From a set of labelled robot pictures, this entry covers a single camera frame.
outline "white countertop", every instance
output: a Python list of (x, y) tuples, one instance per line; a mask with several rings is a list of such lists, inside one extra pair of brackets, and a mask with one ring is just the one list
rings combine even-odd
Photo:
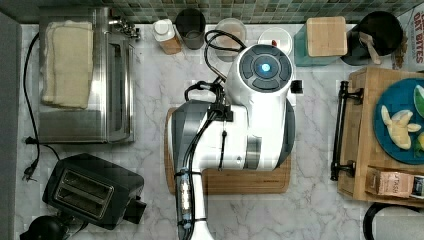
[[(247, 45), (252, 45), (270, 27), (282, 27), (291, 36), (301, 25), (247, 25)], [(136, 138), (133, 144), (59, 146), (61, 158), (86, 152), (135, 171), (145, 179), (141, 195), (147, 203), (139, 225), (123, 221), (114, 231), (89, 225), (74, 239), (176, 239), (174, 196), (168, 192), (163, 163), (163, 131), (166, 112), (184, 102), (184, 90), (197, 80), (213, 81), (202, 50), (185, 49), (165, 55), (154, 41), (151, 25), (138, 25), (142, 39), (135, 43), (140, 62), (136, 69)], [(38, 26), (23, 25), (23, 51)], [(28, 82), (38, 78), (38, 43), (30, 64)], [(211, 51), (211, 64), (227, 72), (230, 63), (221, 62)], [(390, 68), (389, 57), (384, 66)], [(362, 218), (368, 203), (346, 199), (330, 181), (330, 164), (337, 115), (340, 81), (361, 67), (340, 59), (325, 67), (296, 68), (295, 79), (303, 80), (304, 95), (297, 97), (296, 142), (290, 186), (279, 195), (208, 196), (208, 225), (216, 239), (363, 239)], [(22, 139), (32, 136), (32, 127), (22, 89), (19, 102), (18, 163), (15, 207), (15, 238), (38, 216), (55, 210), (42, 202), (45, 184), (56, 158), (42, 148), (34, 174), (37, 182), (22, 181), (23, 171), (35, 158), (35, 146)]]

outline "tray handle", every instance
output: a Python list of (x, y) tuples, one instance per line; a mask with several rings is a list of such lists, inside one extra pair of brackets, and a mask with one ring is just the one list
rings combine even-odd
[(346, 113), (346, 101), (348, 99), (353, 99), (355, 105), (361, 105), (364, 101), (364, 89), (359, 88), (353, 93), (348, 92), (348, 81), (342, 81), (340, 85), (339, 95), (338, 95), (338, 108), (337, 108), (337, 123), (336, 123), (336, 133), (334, 136), (334, 148), (333, 148), (333, 161), (331, 162), (331, 180), (339, 180), (339, 172), (345, 171), (347, 176), (354, 177), (356, 170), (356, 163), (352, 160), (349, 160), (346, 165), (340, 165), (340, 155), (342, 149), (342, 137), (343, 137), (343, 128), (344, 128), (344, 118)]

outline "black container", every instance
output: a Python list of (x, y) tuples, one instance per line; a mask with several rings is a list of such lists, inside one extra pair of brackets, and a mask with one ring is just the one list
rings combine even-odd
[(203, 46), (206, 20), (199, 10), (189, 8), (181, 11), (175, 25), (188, 48), (196, 50)]
[(359, 32), (371, 35), (378, 55), (394, 52), (402, 42), (403, 30), (395, 16), (377, 11), (365, 16), (362, 21), (347, 33), (347, 54), (341, 59), (352, 66), (367, 65), (371, 56), (366, 44), (359, 40)]

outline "kitchen utensil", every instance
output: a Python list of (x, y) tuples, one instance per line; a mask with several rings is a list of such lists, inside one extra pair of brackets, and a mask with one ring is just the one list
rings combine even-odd
[(153, 23), (153, 35), (163, 51), (170, 55), (181, 52), (181, 43), (169, 19)]
[[(243, 43), (246, 42), (246, 27), (244, 24), (235, 18), (226, 18), (221, 20), (215, 27), (216, 30), (228, 32), (236, 36)], [(216, 38), (215, 45), (223, 48), (239, 48), (240, 45), (227, 36)], [(232, 62), (237, 56), (237, 52), (223, 51), (215, 49), (216, 56), (224, 62)]]
[(189, 8), (181, 11), (175, 25), (188, 48), (196, 50), (203, 46), (206, 20), (199, 10)]
[(44, 53), (47, 50), (45, 40), (49, 24), (68, 20), (89, 22), (93, 31), (93, 69), (87, 108), (75, 110), (38, 104), (40, 143), (112, 143), (135, 140), (133, 69), (138, 63), (127, 35), (129, 25), (122, 18), (116, 20), (111, 12), (107, 7), (40, 8), (40, 89), (45, 88), (44, 79), (48, 74), (44, 65), (49, 60)]
[(273, 45), (273, 41), (276, 44), (275, 47), (279, 48), (283, 53), (286, 55), (291, 53), (293, 39), (286, 30), (278, 27), (267, 29), (259, 37), (258, 43)]
[(367, 45), (372, 61), (375, 64), (380, 65), (381, 59), (380, 59), (380, 56), (378, 56), (378, 53), (374, 49), (374, 41), (372, 40), (372, 36), (363, 32), (359, 32), (359, 40), (361, 40), (361, 42)]
[(341, 59), (352, 66), (367, 65), (371, 59), (367, 44), (360, 40), (360, 32), (372, 37), (379, 56), (394, 52), (403, 38), (402, 27), (391, 13), (377, 11), (368, 14), (347, 33), (348, 52)]
[[(424, 156), (414, 157), (414, 143), (420, 132), (424, 129), (422, 118), (414, 105), (414, 89), (417, 85), (424, 86), (424, 79), (409, 78), (392, 84), (387, 88), (378, 100), (374, 111), (374, 133), (381, 147), (394, 159), (406, 164), (424, 164)], [(401, 111), (410, 110), (413, 115), (409, 123), (421, 125), (422, 129), (417, 133), (409, 133), (412, 147), (409, 150), (401, 150), (389, 136), (387, 126), (381, 117), (381, 108), (386, 106), (390, 116)]]

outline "tile backsplash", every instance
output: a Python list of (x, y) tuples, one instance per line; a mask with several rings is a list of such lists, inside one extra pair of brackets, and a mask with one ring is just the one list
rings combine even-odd
[(101, 0), (136, 23), (169, 18), (185, 8), (198, 8), (207, 23), (237, 18), (243, 23), (304, 23), (310, 17), (344, 16), (357, 23), (381, 10), (399, 16), (424, 0)]

